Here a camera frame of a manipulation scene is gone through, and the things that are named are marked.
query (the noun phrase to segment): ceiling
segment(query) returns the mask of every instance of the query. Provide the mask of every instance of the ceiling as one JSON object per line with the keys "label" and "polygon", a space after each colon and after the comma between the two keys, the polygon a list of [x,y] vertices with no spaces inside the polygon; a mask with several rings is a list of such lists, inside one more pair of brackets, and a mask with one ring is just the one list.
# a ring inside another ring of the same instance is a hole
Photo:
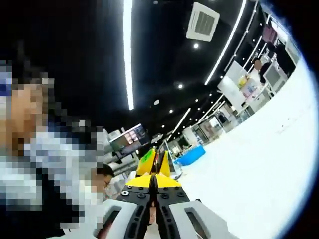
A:
{"label": "ceiling", "polygon": [[[242,1],[198,0],[220,14],[212,41],[204,42],[185,37],[193,0],[133,0],[134,109],[129,111],[123,57],[123,1],[32,2],[21,6],[15,16],[9,16],[10,40],[23,39],[31,62],[55,79],[56,100],[62,102],[68,114],[90,120],[92,125],[103,126],[108,132],[141,123],[150,137],[172,131],[188,108],[191,111],[180,129],[194,124],[220,97],[216,91],[220,76],[225,74],[255,5],[255,1],[247,1],[234,37],[205,85],[234,27]],[[240,64],[252,52],[257,42],[253,39],[259,38],[264,24],[265,16],[258,6],[235,57]],[[155,100],[159,100],[158,105],[153,104]]]}

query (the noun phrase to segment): ceiling air vent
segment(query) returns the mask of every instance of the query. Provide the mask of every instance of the ceiling air vent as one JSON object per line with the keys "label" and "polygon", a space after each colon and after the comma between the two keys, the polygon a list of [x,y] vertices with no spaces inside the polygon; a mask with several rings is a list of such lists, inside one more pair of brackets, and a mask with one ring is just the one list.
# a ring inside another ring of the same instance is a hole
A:
{"label": "ceiling air vent", "polygon": [[219,21],[219,14],[195,2],[190,16],[186,38],[211,41]]}

